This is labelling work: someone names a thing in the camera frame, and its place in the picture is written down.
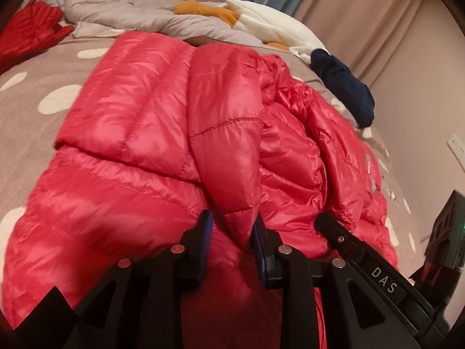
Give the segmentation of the bright red puffer jacket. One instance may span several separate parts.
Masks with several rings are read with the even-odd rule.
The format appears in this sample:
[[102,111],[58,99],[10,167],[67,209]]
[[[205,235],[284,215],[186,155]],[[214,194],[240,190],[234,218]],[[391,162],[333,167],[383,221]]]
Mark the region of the bright red puffer jacket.
[[6,248],[18,326],[57,287],[75,306],[118,260],[155,256],[212,210],[207,276],[182,301],[186,348],[277,348],[281,299],[259,283],[252,225],[312,259],[323,210],[391,264],[382,176],[354,128],[276,55],[120,36],[68,113]]

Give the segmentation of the white plush goose toy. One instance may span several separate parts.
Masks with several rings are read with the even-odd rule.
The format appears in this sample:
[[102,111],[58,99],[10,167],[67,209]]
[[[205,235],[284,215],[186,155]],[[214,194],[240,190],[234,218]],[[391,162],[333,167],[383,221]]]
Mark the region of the white plush goose toy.
[[264,4],[244,0],[226,0],[209,5],[186,0],[174,6],[178,15],[194,14],[216,17],[232,29],[253,35],[269,47],[281,48],[310,62],[316,50],[325,50],[319,38],[300,21]]

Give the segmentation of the polka dot brown bed cover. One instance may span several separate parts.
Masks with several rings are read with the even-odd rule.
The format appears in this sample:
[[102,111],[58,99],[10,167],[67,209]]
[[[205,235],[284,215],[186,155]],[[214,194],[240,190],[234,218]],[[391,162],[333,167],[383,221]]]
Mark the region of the polka dot brown bed cover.
[[[1,249],[5,250],[27,198],[54,155],[58,129],[113,38],[67,37],[1,75]],[[374,127],[357,129],[382,174],[386,227],[404,276],[424,262],[419,226],[403,195],[386,145]]]

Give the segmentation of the dark red quilted garment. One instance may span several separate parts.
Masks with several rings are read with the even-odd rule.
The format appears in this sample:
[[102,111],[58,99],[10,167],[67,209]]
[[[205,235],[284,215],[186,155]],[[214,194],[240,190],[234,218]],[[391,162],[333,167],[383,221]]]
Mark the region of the dark red quilted garment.
[[74,30],[63,24],[63,11],[40,0],[18,10],[1,32],[1,74],[56,46]]

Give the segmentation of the navy blue folded garment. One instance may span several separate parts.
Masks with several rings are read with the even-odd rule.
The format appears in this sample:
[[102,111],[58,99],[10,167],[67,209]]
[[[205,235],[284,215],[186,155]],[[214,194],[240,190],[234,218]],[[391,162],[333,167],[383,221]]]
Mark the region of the navy blue folded garment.
[[348,109],[361,129],[372,125],[375,108],[373,95],[349,67],[327,51],[316,49],[310,55],[310,68]]

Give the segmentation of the white wall socket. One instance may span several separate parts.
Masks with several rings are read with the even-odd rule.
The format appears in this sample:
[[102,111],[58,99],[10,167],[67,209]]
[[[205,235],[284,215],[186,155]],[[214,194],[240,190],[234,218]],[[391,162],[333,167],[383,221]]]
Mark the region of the white wall socket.
[[453,153],[455,160],[460,164],[460,167],[465,171],[465,149],[456,134],[452,134],[446,142],[448,149]]

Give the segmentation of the grey lilac quilt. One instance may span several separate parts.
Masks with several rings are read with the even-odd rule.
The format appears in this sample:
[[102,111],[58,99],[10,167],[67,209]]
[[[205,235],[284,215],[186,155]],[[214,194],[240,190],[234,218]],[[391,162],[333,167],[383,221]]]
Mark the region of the grey lilac quilt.
[[206,37],[245,46],[262,47],[255,36],[232,29],[216,17],[176,15],[176,0],[65,0],[67,21],[75,24],[73,35],[117,37],[128,31],[156,32],[179,40]]

